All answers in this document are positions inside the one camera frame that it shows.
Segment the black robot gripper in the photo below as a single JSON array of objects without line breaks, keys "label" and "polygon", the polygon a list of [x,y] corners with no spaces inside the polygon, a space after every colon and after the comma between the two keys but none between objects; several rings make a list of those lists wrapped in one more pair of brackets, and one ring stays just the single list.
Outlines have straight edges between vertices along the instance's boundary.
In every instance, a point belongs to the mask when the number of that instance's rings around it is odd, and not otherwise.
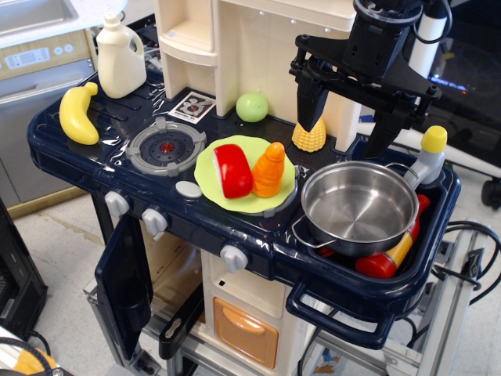
[{"label": "black robot gripper", "polygon": [[346,39],[297,36],[290,73],[297,82],[297,121],[310,132],[329,92],[375,110],[364,158],[378,158],[403,129],[421,125],[440,90],[402,55],[428,1],[355,1]]}]

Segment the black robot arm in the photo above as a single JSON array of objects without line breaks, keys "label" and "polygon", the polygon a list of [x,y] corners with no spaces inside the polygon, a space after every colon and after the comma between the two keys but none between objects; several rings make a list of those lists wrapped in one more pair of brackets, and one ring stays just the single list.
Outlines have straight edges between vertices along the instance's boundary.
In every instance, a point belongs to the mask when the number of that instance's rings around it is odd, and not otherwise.
[{"label": "black robot arm", "polygon": [[329,92],[375,111],[366,158],[380,157],[401,130],[424,123],[442,91],[402,55],[424,4],[355,1],[355,22],[345,40],[297,36],[290,73],[297,82],[297,120],[304,130],[319,120]]}]

